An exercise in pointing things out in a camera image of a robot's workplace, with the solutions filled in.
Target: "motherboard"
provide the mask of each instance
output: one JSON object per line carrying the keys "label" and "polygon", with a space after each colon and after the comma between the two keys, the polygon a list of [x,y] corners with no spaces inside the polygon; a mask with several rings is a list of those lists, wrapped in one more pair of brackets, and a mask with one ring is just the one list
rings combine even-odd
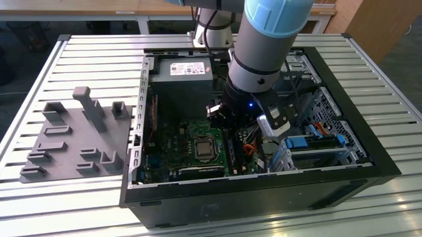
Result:
{"label": "motherboard", "polygon": [[[239,138],[247,131],[239,131]],[[207,120],[188,120],[162,124],[157,136],[156,152],[149,152],[141,172],[145,182],[171,182],[236,175],[221,130]],[[256,171],[253,161],[244,164],[243,174]]]}

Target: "wooden panel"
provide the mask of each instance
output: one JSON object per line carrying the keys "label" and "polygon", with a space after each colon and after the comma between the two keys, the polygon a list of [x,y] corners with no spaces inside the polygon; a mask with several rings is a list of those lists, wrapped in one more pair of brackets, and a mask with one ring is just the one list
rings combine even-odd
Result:
{"label": "wooden panel", "polygon": [[138,0],[1,0],[0,13],[30,15],[134,14]]}
{"label": "wooden panel", "polygon": [[336,0],[315,0],[315,4],[335,4]]}
{"label": "wooden panel", "polygon": [[420,0],[337,0],[325,33],[348,33],[379,63],[422,12]]}
{"label": "wooden panel", "polygon": [[347,27],[371,59],[379,63],[422,12],[420,0],[364,0]]}
{"label": "wooden panel", "polygon": [[331,17],[325,33],[344,33],[363,0],[336,0],[336,15]]}
{"label": "wooden panel", "polygon": [[[191,15],[191,8],[166,3],[165,0],[138,0],[138,13],[141,15]],[[311,15],[335,15],[335,13],[331,7],[313,7],[311,10]]]}

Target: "white table leg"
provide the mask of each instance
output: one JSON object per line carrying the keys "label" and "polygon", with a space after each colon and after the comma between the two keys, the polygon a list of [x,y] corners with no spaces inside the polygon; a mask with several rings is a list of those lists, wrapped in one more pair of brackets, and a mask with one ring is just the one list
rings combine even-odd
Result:
{"label": "white table leg", "polygon": [[321,15],[321,16],[316,16],[317,20],[316,20],[316,24],[315,24],[315,28],[312,31],[312,34],[323,34],[324,29],[328,25],[329,19],[331,19],[331,15]]}
{"label": "white table leg", "polygon": [[136,21],[138,25],[138,31],[141,35],[149,34],[149,28],[148,28],[148,16],[136,16]]}

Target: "table surface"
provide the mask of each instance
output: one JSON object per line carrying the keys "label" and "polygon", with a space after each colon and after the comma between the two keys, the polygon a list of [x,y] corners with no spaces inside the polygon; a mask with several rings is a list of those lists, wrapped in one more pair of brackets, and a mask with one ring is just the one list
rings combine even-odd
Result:
{"label": "table surface", "polygon": [[[0,13],[17,15],[189,15],[191,8],[164,0],[0,0]],[[332,7],[312,8],[311,15],[333,15]]]}
{"label": "table surface", "polygon": [[58,41],[0,144],[1,236],[412,236],[422,229],[422,116],[352,40],[299,35],[316,47],[403,175],[333,208],[146,230],[120,209],[121,176],[21,184],[18,172],[45,120],[46,101],[66,108],[76,86],[102,106],[136,107],[142,49],[191,47],[184,35],[72,36]]}

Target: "power supply label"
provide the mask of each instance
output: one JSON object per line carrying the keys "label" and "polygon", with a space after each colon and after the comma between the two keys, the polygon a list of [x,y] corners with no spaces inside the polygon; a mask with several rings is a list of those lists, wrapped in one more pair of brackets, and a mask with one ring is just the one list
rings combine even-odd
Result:
{"label": "power supply label", "polygon": [[169,65],[169,75],[200,75],[205,74],[204,63],[172,63]]}

